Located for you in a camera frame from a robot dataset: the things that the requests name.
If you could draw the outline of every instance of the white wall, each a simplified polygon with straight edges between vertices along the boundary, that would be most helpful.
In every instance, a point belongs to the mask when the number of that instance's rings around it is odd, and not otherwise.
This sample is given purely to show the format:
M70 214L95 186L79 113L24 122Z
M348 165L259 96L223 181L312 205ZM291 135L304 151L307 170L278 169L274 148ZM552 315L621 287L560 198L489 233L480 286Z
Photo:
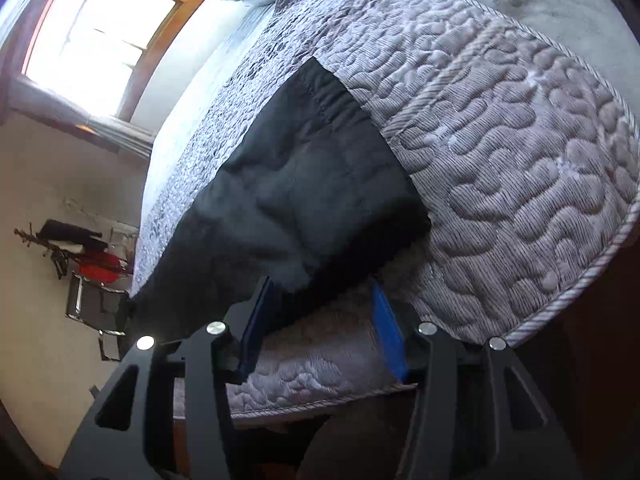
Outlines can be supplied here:
M191 79L246 12L241 2L205 0L164 54L131 123L157 133Z
M67 279L59 281L40 247L14 228L47 218L92 223L83 209L138 224L145 165L84 140L10 115L0 126L0 399L45 463L58 466L114 365L100 361L96 333L65 319Z
M131 123L158 133L184 89L246 12L242 2L205 0L162 57Z

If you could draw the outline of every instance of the bolt head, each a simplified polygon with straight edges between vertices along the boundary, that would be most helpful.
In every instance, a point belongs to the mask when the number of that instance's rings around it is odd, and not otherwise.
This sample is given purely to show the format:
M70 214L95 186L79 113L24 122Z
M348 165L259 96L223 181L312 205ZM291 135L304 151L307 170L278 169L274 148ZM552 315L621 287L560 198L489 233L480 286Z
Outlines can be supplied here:
M136 346L139 350L149 350L153 345L156 344L156 341L149 335L143 335L136 342Z
M492 350L500 352L507 348L507 342L501 337L492 337L489 339L489 346Z
M438 331L438 327L429 321L424 321L418 325L418 332L423 335L434 335Z
M220 335L226 330L226 325L222 321L213 321L207 325L207 332L211 335Z

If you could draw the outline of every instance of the quilted mattress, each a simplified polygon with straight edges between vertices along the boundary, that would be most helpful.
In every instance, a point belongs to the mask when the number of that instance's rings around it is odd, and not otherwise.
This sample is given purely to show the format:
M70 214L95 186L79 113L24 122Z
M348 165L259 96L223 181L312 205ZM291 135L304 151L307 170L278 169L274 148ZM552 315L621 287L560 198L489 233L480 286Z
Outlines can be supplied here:
M551 38L472 0L278 0L142 225L134 292L310 56L370 114L430 211L430 234L381 270L387 295L458 338L521 342L596 278L638 217L636 120ZM385 369L361 286L268 336L228 394L235 418L256 419L405 387Z

